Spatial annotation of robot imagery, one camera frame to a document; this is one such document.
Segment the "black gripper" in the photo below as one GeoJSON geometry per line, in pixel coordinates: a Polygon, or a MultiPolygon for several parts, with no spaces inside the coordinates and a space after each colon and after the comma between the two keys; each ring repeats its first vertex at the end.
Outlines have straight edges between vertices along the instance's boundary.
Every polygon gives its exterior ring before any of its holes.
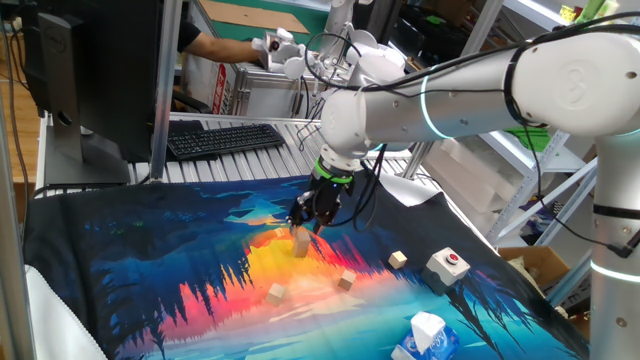
{"type": "Polygon", "coordinates": [[[286,218],[292,228],[315,220],[313,233],[319,235],[324,227],[331,226],[341,208],[340,195],[353,194],[354,178],[311,176],[309,190],[298,196],[286,218]]]}

